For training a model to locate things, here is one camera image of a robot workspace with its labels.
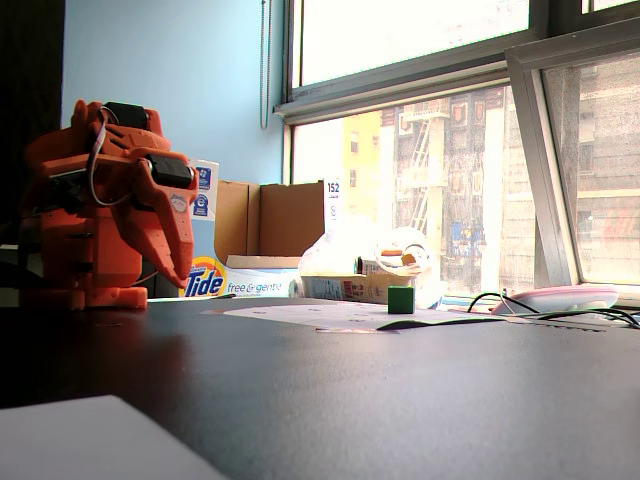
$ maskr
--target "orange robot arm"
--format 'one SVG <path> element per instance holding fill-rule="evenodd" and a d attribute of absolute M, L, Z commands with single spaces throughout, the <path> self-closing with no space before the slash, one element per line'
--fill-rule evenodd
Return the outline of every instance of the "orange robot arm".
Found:
<path fill-rule="evenodd" d="M 48 212 L 41 223 L 49 285 L 25 299 L 44 296 L 71 308 L 146 306 L 146 290 L 132 287 L 141 255 L 185 286 L 197 175 L 184 155 L 170 151 L 156 111 L 80 100 L 71 127 L 36 140 L 26 162 L 34 181 L 25 210 Z"/>

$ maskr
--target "green block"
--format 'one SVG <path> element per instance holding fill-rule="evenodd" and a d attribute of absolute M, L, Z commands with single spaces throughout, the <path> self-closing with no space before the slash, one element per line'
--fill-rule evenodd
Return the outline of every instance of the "green block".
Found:
<path fill-rule="evenodd" d="M 389 313 L 413 313 L 416 293 L 413 287 L 389 287 Z"/>

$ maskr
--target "wall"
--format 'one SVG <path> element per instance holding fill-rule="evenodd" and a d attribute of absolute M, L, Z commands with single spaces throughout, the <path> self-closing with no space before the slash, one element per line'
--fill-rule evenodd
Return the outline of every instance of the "wall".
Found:
<path fill-rule="evenodd" d="M 273 4 L 270 110 L 282 88 Z M 220 178 L 280 182 L 282 122 L 260 128 L 260 20 L 255 0 L 67 0 L 63 126 L 78 98 L 144 105 L 175 151 L 220 163 Z"/>

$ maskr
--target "window glass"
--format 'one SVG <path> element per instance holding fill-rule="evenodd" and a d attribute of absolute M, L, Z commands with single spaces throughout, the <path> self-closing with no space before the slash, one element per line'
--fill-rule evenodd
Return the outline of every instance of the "window glass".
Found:
<path fill-rule="evenodd" d="M 340 177 L 354 223 L 421 230 L 449 294 L 533 288 L 535 213 L 510 87 L 305 125 L 294 135 L 294 182 Z M 355 153 L 354 138 L 377 141 L 359 142 Z"/>
<path fill-rule="evenodd" d="M 305 0 L 300 24 L 308 85 L 526 30 L 529 0 Z"/>
<path fill-rule="evenodd" d="M 596 12 L 637 0 L 582 0 L 582 13 Z"/>
<path fill-rule="evenodd" d="M 545 83 L 584 280 L 640 283 L 640 55 Z"/>

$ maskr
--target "cardboard box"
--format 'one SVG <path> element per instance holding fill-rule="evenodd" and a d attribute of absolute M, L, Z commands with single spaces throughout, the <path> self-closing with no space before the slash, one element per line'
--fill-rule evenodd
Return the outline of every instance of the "cardboard box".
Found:
<path fill-rule="evenodd" d="M 380 304 L 388 303 L 388 287 L 413 282 L 413 277 L 392 274 L 302 277 L 305 297 Z"/>
<path fill-rule="evenodd" d="M 215 251 L 225 265 L 229 255 L 300 257 L 325 232 L 323 182 L 260 186 L 220 180 L 217 205 Z"/>
<path fill-rule="evenodd" d="M 300 257 L 324 232 L 324 182 L 261 188 L 259 255 Z"/>
<path fill-rule="evenodd" d="M 198 160 L 191 164 L 200 175 L 192 212 L 194 258 L 187 286 L 177 294 L 295 295 L 299 257 L 324 233 L 324 184 L 218 181 L 217 164 Z M 162 290 L 156 296 L 175 294 Z"/>
<path fill-rule="evenodd" d="M 215 252 L 227 264 L 229 255 L 259 255 L 260 185 L 218 181 Z"/>

